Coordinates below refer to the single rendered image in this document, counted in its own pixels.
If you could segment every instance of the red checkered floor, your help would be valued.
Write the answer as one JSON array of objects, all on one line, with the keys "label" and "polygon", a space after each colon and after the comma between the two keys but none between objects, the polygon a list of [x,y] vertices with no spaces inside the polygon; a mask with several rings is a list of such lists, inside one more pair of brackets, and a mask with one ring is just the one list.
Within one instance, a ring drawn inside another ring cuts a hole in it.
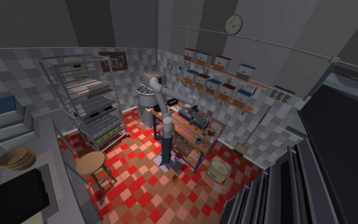
[{"label": "red checkered floor", "polygon": [[[182,159],[178,172],[170,169],[164,173],[153,162],[161,145],[152,137],[152,129],[144,128],[137,109],[125,113],[124,119],[131,138],[105,152],[105,165],[117,182],[103,182],[103,193],[90,176],[84,176],[91,183],[87,191],[103,223],[217,223],[226,201],[262,171],[218,142],[196,174]],[[65,138],[77,151],[73,154],[76,162],[93,151],[78,132]],[[68,149],[61,139],[59,143],[62,150]],[[214,156],[232,167],[231,175],[221,184],[206,175]],[[104,171],[96,176],[98,180],[108,178]]]}]

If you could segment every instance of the cardboard box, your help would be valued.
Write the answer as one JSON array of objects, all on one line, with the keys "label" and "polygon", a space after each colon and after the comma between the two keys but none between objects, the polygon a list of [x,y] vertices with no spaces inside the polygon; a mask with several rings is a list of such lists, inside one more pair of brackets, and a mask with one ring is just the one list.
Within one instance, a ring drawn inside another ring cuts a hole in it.
[{"label": "cardboard box", "polygon": [[230,58],[223,56],[216,56],[214,69],[219,72],[226,72],[230,65]]},{"label": "cardboard box", "polygon": [[208,80],[208,83],[206,85],[206,91],[212,95],[215,95],[221,89],[221,84],[222,82],[212,78]]},{"label": "cardboard box", "polygon": [[196,63],[202,66],[209,66],[211,64],[212,55],[205,52],[197,53]]},{"label": "cardboard box", "polygon": [[209,78],[210,77],[205,75],[205,74],[197,74],[197,76],[196,76],[196,87],[204,90]]},{"label": "cardboard box", "polygon": [[237,95],[234,98],[233,104],[240,108],[244,108],[251,96],[252,96],[252,93],[250,93],[248,91],[238,90]]},{"label": "cardboard box", "polygon": [[184,59],[190,62],[195,62],[197,59],[197,52],[198,50],[185,49]]},{"label": "cardboard box", "polygon": [[244,80],[248,82],[251,79],[251,76],[255,70],[255,67],[246,65],[246,64],[240,64],[239,70],[237,71],[236,78],[239,78],[241,80]]},{"label": "cardboard box", "polygon": [[196,72],[194,70],[187,70],[186,75],[185,75],[185,83],[194,85],[194,83],[196,83],[197,74],[198,74],[198,72]]},{"label": "cardboard box", "polygon": [[228,83],[223,84],[221,90],[219,91],[219,99],[229,101],[229,99],[233,96],[235,89],[235,86]]}]

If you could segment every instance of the stool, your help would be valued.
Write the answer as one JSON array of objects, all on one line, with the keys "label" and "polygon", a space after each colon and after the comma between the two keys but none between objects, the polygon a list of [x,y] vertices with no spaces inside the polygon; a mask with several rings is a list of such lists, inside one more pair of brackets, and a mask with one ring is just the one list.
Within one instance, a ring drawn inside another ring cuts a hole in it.
[{"label": "stool", "polygon": [[111,171],[104,165],[106,157],[103,152],[90,152],[83,156],[77,163],[76,170],[81,175],[90,175],[99,189],[104,192],[99,180],[95,176],[95,172],[102,168],[115,182],[117,180],[111,175]]}]

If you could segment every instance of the wall clock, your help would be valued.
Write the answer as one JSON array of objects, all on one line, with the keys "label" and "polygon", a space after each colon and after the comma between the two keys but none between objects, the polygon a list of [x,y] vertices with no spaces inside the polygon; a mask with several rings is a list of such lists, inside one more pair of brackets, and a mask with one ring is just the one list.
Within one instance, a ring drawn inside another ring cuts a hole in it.
[{"label": "wall clock", "polygon": [[226,21],[224,29],[229,35],[236,35],[242,27],[242,19],[239,15],[232,15]]}]

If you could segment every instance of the metal rack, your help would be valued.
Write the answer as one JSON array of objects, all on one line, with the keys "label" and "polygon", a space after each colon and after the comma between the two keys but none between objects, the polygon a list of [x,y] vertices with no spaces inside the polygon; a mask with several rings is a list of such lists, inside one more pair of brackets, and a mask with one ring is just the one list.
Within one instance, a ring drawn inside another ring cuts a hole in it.
[{"label": "metal rack", "polygon": [[[65,58],[80,58],[65,63]],[[129,137],[120,104],[117,102],[112,72],[102,73],[100,62],[111,61],[95,54],[66,55],[38,58],[53,90],[89,147],[101,151]],[[113,142],[111,139],[121,136]]]}]

